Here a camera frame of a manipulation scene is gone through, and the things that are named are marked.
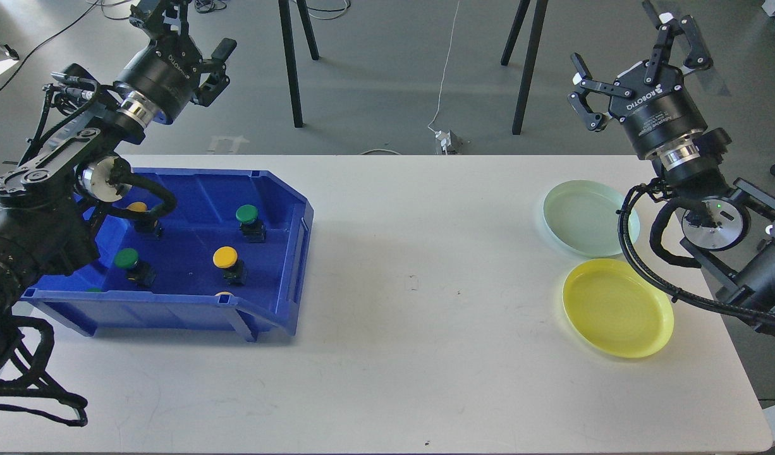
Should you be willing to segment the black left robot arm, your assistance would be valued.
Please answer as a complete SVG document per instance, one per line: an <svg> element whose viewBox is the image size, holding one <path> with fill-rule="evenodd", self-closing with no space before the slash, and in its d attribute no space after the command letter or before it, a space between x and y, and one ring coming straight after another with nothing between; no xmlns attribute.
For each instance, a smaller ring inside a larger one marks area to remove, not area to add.
<svg viewBox="0 0 775 455"><path fill-rule="evenodd" d="M95 237L108 216L154 222L176 196L133 172L122 142L139 144L150 122L171 124L189 103L210 106L229 85L235 40L204 57L189 35L188 1L141 1L128 21L150 42L116 81L99 83L71 64L55 73L36 133L15 169L0 176L0 397L52 399L72 420L30 414L69 427L87 425L87 400L47 373L54 329L13 306L44 276L70 276L99 258ZM0 411L23 406L0 403Z"/></svg>

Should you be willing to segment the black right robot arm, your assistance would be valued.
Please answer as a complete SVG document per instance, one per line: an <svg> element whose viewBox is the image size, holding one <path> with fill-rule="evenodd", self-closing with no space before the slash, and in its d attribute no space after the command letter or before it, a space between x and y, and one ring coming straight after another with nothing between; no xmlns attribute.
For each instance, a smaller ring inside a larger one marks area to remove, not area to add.
<svg viewBox="0 0 775 455"><path fill-rule="evenodd" d="M757 333L775 336L775 198L745 179L728 184L719 170L731 143L710 130L683 78L713 61L693 17L659 14L642 3L658 31L648 59L612 83L593 80L579 54L568 99L590 131L614 120L656 177L636 185L618 210L618 241L639 276L672 300L730 315ZM670 265L707 270L721 283L714 299L676 287L637 254L628 221L644 195L662 203L650 229L651 250Z"/></svg>

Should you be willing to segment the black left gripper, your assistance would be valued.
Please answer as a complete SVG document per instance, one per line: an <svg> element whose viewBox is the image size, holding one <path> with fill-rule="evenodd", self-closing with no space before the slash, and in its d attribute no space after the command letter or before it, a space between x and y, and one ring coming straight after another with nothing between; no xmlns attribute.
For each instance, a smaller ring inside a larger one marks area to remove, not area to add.
<svg viewBox="0 0 775 455"><path fill-rule="evenodd" d="M197 106L210 106L229 85L226 61L237 41L223 38L209 59L191 38L163 38L188 32L188 1L139 1L130 6L130 24L150 38L119 72L114 86L122 95L139 92L159 108L154 121L173 124L193 98ZM198 87L200 75L207 75Z"/></svg>

